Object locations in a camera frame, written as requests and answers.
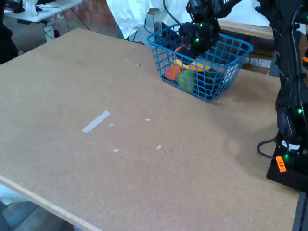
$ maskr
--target toy fruit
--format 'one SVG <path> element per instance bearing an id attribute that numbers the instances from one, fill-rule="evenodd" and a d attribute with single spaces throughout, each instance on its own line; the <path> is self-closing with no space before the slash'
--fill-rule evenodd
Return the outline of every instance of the toy fruit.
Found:
<path id="1" fill-rule="evenodd" d="M 184 70 L 178 74 L 178 83 L 182 89 L 192 92 L 197 83 L 197 74 L 190 70 Z"/>
<path id="2" fill-rule="evenodd" d="M 178 66 L 182 66 L 185 69 L 189 69 L 191 71 L 197 71 L 197 72 L 203 72 L 204 70 L 209 70 L 211 69 L 209 66 L 207 66 L 206 64 L 201 64 L 200 61 L 199 62 L 192 62 L 189 65 L 185 65 L 184 63 L 182 63 L 182 61 L 180 59 L 174 59 L 173 60 L 174 64 L 177 64 Z"/>
<path id="3" fill-rule="evenodd" d="M 169 68 L 166 72 L 167 79 L 169 81 L 177 80 L 177 75 L 182 72 L 182 68 L 178 65 L 174 65 Z"/>

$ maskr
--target brick wall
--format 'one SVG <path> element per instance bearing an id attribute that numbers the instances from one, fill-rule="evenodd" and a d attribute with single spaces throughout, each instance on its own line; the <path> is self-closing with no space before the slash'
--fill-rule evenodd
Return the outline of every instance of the brick wall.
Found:
<path id="1" fill-rule="evenodd" d="M 82 3 L 74 11 L 89 27 L 95 25 L 116 33 L 116 21 L 109 10 L 106 0 L 82 0 Z M 65 13 L 69 21 L 78 20 L 71 10 Z"/>

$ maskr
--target particleboard table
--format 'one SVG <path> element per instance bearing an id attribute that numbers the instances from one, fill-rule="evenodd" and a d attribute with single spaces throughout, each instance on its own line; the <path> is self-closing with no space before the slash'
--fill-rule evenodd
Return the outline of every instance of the particleboard table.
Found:
<path id="1" fill-rule="evenodd" d="M 0 72 L 0 183 L 65 220 L 91 231 L 291 230 L 298 192 L 267 180 L 256 152 L 277 131 L 278 78 L 242 70 L 205 103 L 162 82 L 148 47 L 85 30 Z"/>

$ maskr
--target tape strip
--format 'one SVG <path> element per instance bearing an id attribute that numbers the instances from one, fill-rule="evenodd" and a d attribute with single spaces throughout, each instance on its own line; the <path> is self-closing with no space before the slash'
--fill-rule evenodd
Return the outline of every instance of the tape strip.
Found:
<path id="1" fill-rule="evenodd" d="M 89 123 L 82 131 L 85 132 L 85 133 L 92 131 L 97 125 L 99 125 L 109 115 L 110 115 L 110 112 L 104 111 L 95 120 L 93 120 L 91 123 Z"/>

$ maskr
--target green ball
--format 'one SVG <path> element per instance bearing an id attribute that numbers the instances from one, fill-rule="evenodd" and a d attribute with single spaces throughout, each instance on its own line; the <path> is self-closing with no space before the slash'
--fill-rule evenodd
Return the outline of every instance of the green ball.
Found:
<path id="1" fill-rule="evenodd" d="M 190 70 L 184 70 L 178 74 L 179 86 L 189 92 L 192 92 L 195 84 L 197 83 L 197 74 Z"/>

